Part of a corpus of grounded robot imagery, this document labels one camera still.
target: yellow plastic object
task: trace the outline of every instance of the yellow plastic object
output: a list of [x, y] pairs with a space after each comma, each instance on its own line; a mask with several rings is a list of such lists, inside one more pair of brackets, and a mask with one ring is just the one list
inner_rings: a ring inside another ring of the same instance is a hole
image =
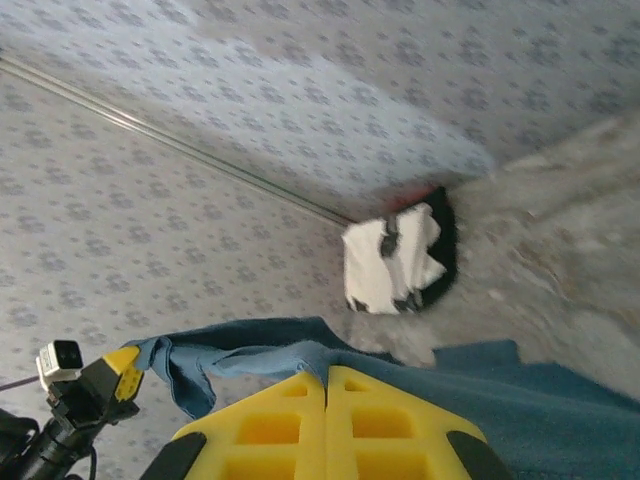
[[115, 392], [115, 398], [119, 402], [132, 398], [138, 391], [142, 381], [142, 371], [135, 367], [138, 353], [140, 353], [140, 349], [131, 346], [121, 348], [102, 357], [105, 363], [109, 365], [109, 368], [120, 376]]
[[197, 420], [207, 443], [185, 480], [470, 480], [446, 434], [473, 424], [346, 367], [300, 373]]
[[322, 385], [300, 373], [182, 428], [207, 443], [187, 480], [324, 480]]
[[325, 418], [331, 480], [469, 480], [446, 434], [486, 443], [469, 421], [346, 367], [331, 368]]

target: camera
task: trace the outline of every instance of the camera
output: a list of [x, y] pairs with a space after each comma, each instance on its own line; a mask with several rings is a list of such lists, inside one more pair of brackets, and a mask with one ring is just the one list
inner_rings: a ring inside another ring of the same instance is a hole
[[54, 340], [40, 349], [36, 358], [40, 384], [45, 391], [53, 382], [68, 382], [78, 378], [83, 367], [78, 342]]

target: blue towel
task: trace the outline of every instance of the blue towel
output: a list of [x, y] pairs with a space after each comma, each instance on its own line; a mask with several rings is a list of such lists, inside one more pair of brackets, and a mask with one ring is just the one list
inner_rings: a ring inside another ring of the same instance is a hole
[[523, 365], [511, 341], [435, 351], [435, 368], [358, 351], [321, 318], [236, 320], [129, 342], [192, 418], [216, 396], [206, 373], [276, 380], [305, 371], [325, 385], [343, 365], [467, 418], [518, 479], [640, 479], [640, 404], [556, 364]]

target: black and white cloth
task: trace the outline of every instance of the black and white cloth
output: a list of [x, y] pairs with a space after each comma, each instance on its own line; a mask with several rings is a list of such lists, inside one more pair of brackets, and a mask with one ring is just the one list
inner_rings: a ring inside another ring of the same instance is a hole
[[443, 187], [404, 210], [343, 234], [349, 308], [373, 314], [424, 310], [453, 283], [457, 232]]

